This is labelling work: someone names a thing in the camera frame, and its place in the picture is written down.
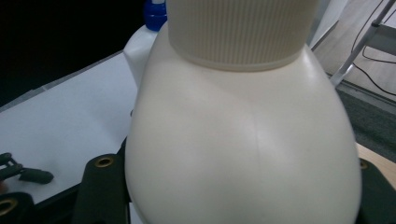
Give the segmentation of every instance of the dark background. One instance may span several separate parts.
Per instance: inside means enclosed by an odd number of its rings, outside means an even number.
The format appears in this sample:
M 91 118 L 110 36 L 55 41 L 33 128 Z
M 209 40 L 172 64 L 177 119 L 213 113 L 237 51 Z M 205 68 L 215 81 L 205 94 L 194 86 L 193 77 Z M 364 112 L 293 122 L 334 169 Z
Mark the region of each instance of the dark background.
M 122 50 L 144 0 L 0 0 L 0 106 Z

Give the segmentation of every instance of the black cable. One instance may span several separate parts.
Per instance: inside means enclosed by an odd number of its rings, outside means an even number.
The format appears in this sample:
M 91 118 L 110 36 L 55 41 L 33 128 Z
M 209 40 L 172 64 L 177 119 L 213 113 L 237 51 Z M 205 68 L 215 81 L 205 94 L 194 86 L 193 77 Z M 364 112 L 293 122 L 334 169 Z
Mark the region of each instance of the black cable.
M 359 30 L 358 34 L 356 35 L 355 40 L 353 41 L 352 49 L 350 50 L 351 53 L 352 53 L 353 49 L 355 48 L 356 41 L 358 40 L 359 35 L 361 35 L 361 31 L 364 29 L 364 26 L 366 26 L 367 22 L 373 17 L 374 13 L 375 13 L 376 10 L 379 8 L 379 6 L 381 6 L 381 4 L 382 4 L 383 2 L 384 2 L 384 0 L 381 0 L 381 2 L 379 2 L 379 4 L 376 6 L 376 8 L 373 10 L 373 12 L 370 14 L 369 18 L 367 18 L 366 22 L 363 24 L 363 26 L 362 26 L 361 29 Z M 393 11 L 393 12 L 390 14 L 390 16 L 389 16 L 385 21 L 388 21 L 389 18 L 393 15 L 394 12 L 395 12 L 395 11 Z M 381 91 L 383 91 L 383 92 L 385 92 L 385 93 L 387 93 L 387 94 L 396 96 L 395 93 L 392 93 L 392 92 L 390 92 L 390 91 L 386 91 L 386 90 L 382 89 L 380 86 L 378 86 L 378 84 L 376 84 L 376 83 L 373 81 L 373 79 L 369 76 L 369 74 L 366 73 L 366 72 L 365 72 L 363 69 L 361 69 L 360 67 L 358 67 L 355 63 L 352 63 L 352 64 L 353 64 L 356 68 L 358 68 L 359 70 L 361 70 L 361 72 L 363 72 L 363 74 L 366 75 L 366 76 L 370 79 L 370 81 L 371 81 L 377 88 L 379 88 Z
M 386 91 L 386 90 L 382 89 L 380 86 L 378 86 L 378 85 L 373 81 L 373 79 L 369 76 L 369 74 L 367 74 L 363 69 L 361 69 L 360 67 L 358 67 L 355 63 L 353 63 L 353 65 L 354 65 L 357 69 L 361 70 L 361 72 L 363 72 L 363 74 L 366 75 L 366 76 L 370 79 L 370 81 L 372 81 L 373 84 L 374 84 L 375 86 L 377 86 L 381 91 L 386 92 L 387 94 L 396 96 L 395 93 L 392 93 L 392 92 L 390 92 L 390 91 Z
M 393 10 L 393 12 L 388 16 L 388 18 L 384 21 L 384 23 L 386 23 L 386 22 L 390 19 L 390 17 L 393 16 L 393 14 L 394 14 L 395 12 L 396 12 L 396 9 Z M 380 62 L 380 63 L 396 63 L 396 62 L 383 61 L 383 60 L 378 60 L 378 59 L 374 59 L 374 58 L 368 57 L 367 55 L 365 55 L 366 47 L 367 47 L 367 46 L 364 46 L 363 52 L 361 53 L 361 55 L 362 55 L 364 58 L 370 59 L 370 60 L 372 60 L 372 61 Z
M 381 6 L 381 4 L 384 2 L 384 0 L 381 0 L 381 2 L 379 2 L 378 6 L 376 6 L 376 8 L 373 10 L 372 14 L 370 14 L 369 18 L 367 18 L 367 21 L 363 24 L 363 26 L 361 27 L 361 29 L 358 32 L 358 35 L 356 35 L 355 40 L 353 41 L 353 45 L 352 45 L 352 49 L 350 50 L 350 52 L 352 53 L 353 49 L 355 48 L 355 44 L 356 41 L 359 38 L 359 35 L 361 35 L 361 31 L 364 29 L 364 26 L 366 26 L 367 22 L 373 17 L 374 13 L 376 12 L 376 10 L 379 8 L 379 6 Z

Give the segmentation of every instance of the brass insert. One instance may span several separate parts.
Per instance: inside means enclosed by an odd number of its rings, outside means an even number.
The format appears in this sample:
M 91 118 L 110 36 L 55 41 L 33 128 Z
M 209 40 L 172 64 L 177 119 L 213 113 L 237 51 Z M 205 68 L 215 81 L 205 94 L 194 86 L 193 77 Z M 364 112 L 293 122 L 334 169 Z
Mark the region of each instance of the brass insert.
M 364 169 L 367 169 L 368 167 L 369 167 L 369 164 L 367 164 L 367 162 L 361 160 L 361 169 L 364 170 Z
M 114 160 L 111 157 L 103 157 L 96 161 L 95 166 L 101 167 L 101 168 L 107 167 L 107 166 L 111 165 L 113 163 L 113 161 Z
M 18 201 L 14 198 L 8 198 L 4 199 L 3 201 L 0 201 L 0 216 L 4 216 L 12 209 L 14 209 L 18 204 Z

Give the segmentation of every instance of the black bracket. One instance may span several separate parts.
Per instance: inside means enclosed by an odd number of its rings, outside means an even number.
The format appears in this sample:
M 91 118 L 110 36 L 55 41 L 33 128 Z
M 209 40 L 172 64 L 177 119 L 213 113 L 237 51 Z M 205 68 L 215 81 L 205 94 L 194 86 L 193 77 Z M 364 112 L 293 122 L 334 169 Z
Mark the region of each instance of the black bracket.
M 0 166 L 6 168 L 0 169 L 0 181 L 10 178 L 14 175 L 21 175 L 20 180 L 34 182 L 37 184 L 48 184 L 53 179 L 53 174 L 47 171 L 24 168 L 22 164 L 12 159 L 11 153 L 0 155 Z

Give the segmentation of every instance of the blue cap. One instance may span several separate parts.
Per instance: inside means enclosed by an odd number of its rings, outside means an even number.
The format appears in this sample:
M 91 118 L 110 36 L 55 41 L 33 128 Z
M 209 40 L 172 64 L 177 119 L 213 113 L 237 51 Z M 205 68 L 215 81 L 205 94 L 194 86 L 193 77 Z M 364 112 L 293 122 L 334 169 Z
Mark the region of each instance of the blue cap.
M 143 14 L 146 26 L 152 31 L 160 31 L 163 24 L 167 21 L 165 1 L 153 3 L 152 0 L 147 0 Z

